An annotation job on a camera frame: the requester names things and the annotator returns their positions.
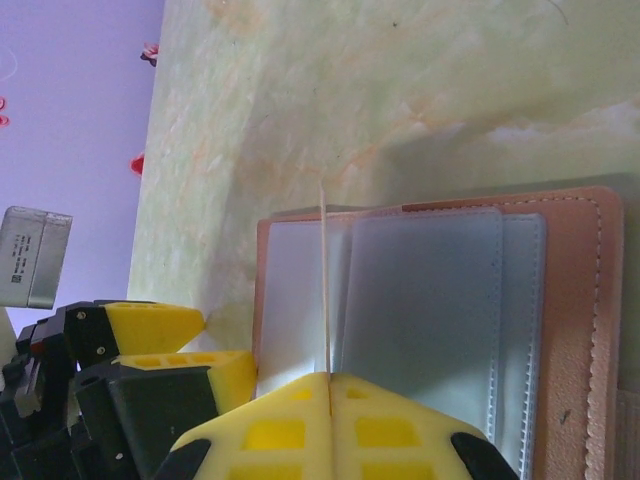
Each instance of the marble table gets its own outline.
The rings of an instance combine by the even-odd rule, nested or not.
[[[255,229],[390,205],[614,186],[621,380],[640,391],[636,0],[167,0],[129,295],[248,347]]]

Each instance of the leather wallet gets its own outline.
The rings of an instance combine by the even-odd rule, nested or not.
[[[431,378],[430,365],[443,363],[445,366],[436,370],[444,375],[439,380],[444,386],[421,390],[418,395],[425,394],[425,403],[442,404],[446,410],[446,380],[468,374],[455,363],[464,357],[453,358],[448,364],[441,358],[455,353],[455,345],[447,345],[447,339],[452,343],[451,336],[458,331],[453,343],[480,359],[469,378],[474,382],[487,378],[489,393],[476,394],[487,405],[474,407],[474,411],[478,415],[488,412],[484,430],[494,434],[497,443],[505,428],[500,419],[508,424],[506,438],[515,434],[524,437],[509,454],[519,457],[523,478],[529,478],[531,471],[532,478],[545,479],[613,477],[623,229],[622,206],[614,192],[579,188],[403,205],[330,218],[329,264],[335,279],[331,310],[337,332],[334,368],[402,390],[416,379]],[[266,390],[271,388],[269,382],[276,386],[285,380],[278,379],[282,372],[298,375],[317,364],[317,359],[303,350],[314,350],[314,342],[322,336],[313,327],[300,326],[305,325],[306,317],[319,315],[315,297],[321,291],[321,272],[303,268],[310,265],[308,252],[320,253],[318,219],[318,215],[281,217],[258,226],[254,353]],[[305,231],[301,235],[306,240],[298,245],[306,245],[310,249],[307,253],[287,246],[294,227],[295,235]],[[421,269],[431,279],[427,285],[416,276]],[[386,284],[384,274],[388,275]],[[415,290],[397,289],[396,282],[389,281],[401,274],[413,276],[403,285],[415,285]],[[457,285],[460,279],[465,280]],[[523,287],[510,292],[518,283]],[[291,292],[296,291],[302,293],[294,293],[292,298]],[[455,301],[442,302],[442,297],[451,299],[456,291]],[[524,300],[526,291],[530,295]],[[433,301],[423,302],[422,311],[411,311],[415,310],[415,298],[424,299],[425,295]],[[394,312],[395,318],[389,318]],[[435,339],[407,335],[406,328],[402,335],[393,333],[394,329],[402,330],[403,316],[427,318],[438,313],[455,319],[465,312],[480,324],[462,319],[458,330],[449,328],[451,325],[432,330]],[[386,327],[381,323],[385,318]],[[375,356],[385,359],[393,345],[382,333],[389,326],[388,336],[396,343],[410,340],[405,345],[407,351],[418,352],[421,344],[431,347],[430,351],[404,371],[399,371],[402,364],[398,363],[406,360],[399,355],[402,348],[390,354],[393,368],[381,360],[375,363]],[[417,323],[410,325],[414,330],[418,327]],[[280,335],[287,329],[292,333]],[[510,348],[523,342],[527,349]],[[412,381],[398,383],[402,376]],[[500,403],[504,397],[490,392],[509,390],[509,385],[512,391],[528,392],[528,400],[520,404],[521,412],[513,407],[505,410]],[[474,388],[479,392],[483,385],[477,383]],[[514,430],[519,421],[520,428]]]

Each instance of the yellow plastic part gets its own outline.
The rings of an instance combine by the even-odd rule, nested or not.
[[[127,302],[104,308],[121,355],[177,352],[204,330],[204,317],[194,308]]]
[[[359,378],[327,378],[302,377],[186,432],[172,450],[212,442],[195,480],[470,479],[450,438],[484,438],[479,430]]]
[[[326,373],[313,373],[186,432],[212,447],[197,480],[331,480],[333,445]]]
[[[256,387],[256,364],[247,351],[121,355],[114,362],[139,370],[209,367],[207,375],[220,415],[249,402]]]

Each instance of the purple wall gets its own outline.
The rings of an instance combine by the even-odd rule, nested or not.
[[[140,60],[158,42],[162,1],[3,0],[0,210],[22,205],[74,216],[57,305],[125,298],[155,69]],[[14,328],[48,315],[10,309]]]

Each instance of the hole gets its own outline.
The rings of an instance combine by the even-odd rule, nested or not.
[[[362,480],[436,480],[433,468],[426,463],[366,463]]]
[[[360,390],[356,390],[355,388],[350,388],[347,390],[347,398],[359,399],[359,398],[369,398],[367,394],[362,393]]]
[[[186,365],[187,359],[182,355],[168,355],[166,357],[169,365]]]
[[[299,392],[296,392],[291,398],[293,400],[311,400],[312,396],[313,395],[311,394],[311,389],[307,388],[306,390],[300,390]]]
[[[158,357],[140,357],[135,360],[136,365],[139,367],[159,367],[162,362]]]
[[[191,358],[196,363],[213,363],[218,359],[213,353],[195,353]]]
[[[361,417],[356,420],[358,445],[375,447],[416,447],[420,440],[411,423],[402,418]]]
[[[247,465],[232,467],[228,480],[302,480],[300,465]]]
[[[302,420],[259,420],[249,428],[245,450],[284,450],[304,448]]]
[[[100,380],[100,377],[89,377],[84,379],[82,382],[80,382],[80,385],[82,385],[83,387],[86,387],[87,385],[96,383],[98,380]]]

